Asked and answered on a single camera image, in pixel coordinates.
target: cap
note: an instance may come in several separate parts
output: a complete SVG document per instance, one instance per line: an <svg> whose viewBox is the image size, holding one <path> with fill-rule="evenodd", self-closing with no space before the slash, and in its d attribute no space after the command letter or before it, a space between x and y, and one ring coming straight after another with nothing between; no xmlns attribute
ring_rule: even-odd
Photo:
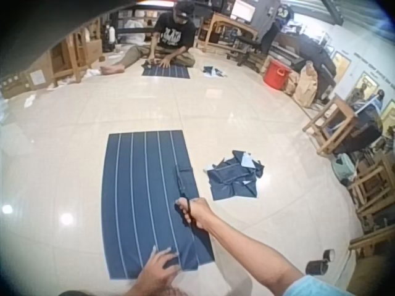
<svg viewBox="0 0 395 296"><path fill-rule="evenodd" d="M188 19L193 15L195 4L192 1L178 1L174 8L177 17Z"/></svg>

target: computer monitor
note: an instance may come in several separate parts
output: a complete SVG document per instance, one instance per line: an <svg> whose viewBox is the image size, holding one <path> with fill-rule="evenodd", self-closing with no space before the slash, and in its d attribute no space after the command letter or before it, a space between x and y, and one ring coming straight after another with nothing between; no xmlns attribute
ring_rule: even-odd
<svg viewBox="0 0 395 296"><path fill-rule="evenodd" d="M250 22L254 15L255 7L240 0L236 0L232 9L231 17L235 19L239 17L247 22Z"/></svg>

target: hand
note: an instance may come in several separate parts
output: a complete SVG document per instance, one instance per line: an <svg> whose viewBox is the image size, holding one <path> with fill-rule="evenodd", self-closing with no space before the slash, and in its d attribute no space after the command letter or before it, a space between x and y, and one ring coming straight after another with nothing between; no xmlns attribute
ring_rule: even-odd
<svg viewBox="0 0 395 296"><path fill-rule="evenodd" d="M178 256L170 253L171 248L157 252L154 246L149 260L137 278L136 284L127 295L148 296L168 287L178 272L180 266L172 265L164 269L166 262Z"/></svg>
<svg viewBox="0 0 395 296"><path fill-rule="evenodd" d="M208 230L207 220L210 217L215 216L215 214L210 209L206 199L202 197L197 199L191 199L189 201L189 206L191 207L190 215L188 214L188 203L186 201L186 198L180 197L176 200L175 203L183 211L184 218L188 223L192 223L192 219L194 219L198 228Z"/></svg>
<svg viewBox="0 0 395 296"><path fill-rule="evenodd" d="M169 68L171 60L172 58L167 55L160 61L159 66L164 68Z"/></svg>
<svg viewBox="0 0 395 296"><path fill-rule="evenodd" d="M149 54L147 61L149 64L154 64L155 63L155 54Z"/></svg>

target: man sitting on floor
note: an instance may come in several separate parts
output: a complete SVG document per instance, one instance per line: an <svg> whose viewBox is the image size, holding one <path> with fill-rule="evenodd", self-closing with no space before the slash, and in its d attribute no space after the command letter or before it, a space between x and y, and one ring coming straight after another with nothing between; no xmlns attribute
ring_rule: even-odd
<svg viewBox="0 0 395 296"><path fill-rule="evenodd" d="M193 10L194 2L177 2L173 12L165 12L159 16L151 46L133 46L115 65L101 67L101 73L103 75L123 73L127 67L143 56L148 56L150 64L154 62L156 56L162 58L159 66L165 68L170 66L171 61L192 67L195 59L188 49L193 46L196 31L191 20Z"/></svg>

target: light blue sleeve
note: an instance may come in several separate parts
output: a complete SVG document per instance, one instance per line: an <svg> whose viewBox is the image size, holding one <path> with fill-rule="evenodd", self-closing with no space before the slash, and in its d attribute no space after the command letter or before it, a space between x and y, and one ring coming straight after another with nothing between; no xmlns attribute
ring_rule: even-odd
<svg viewBox="0 0 395 296"><path fill-rule="evenodd" d="M304 276L288 287L283 296L352 296L312 276Z"/></svg>

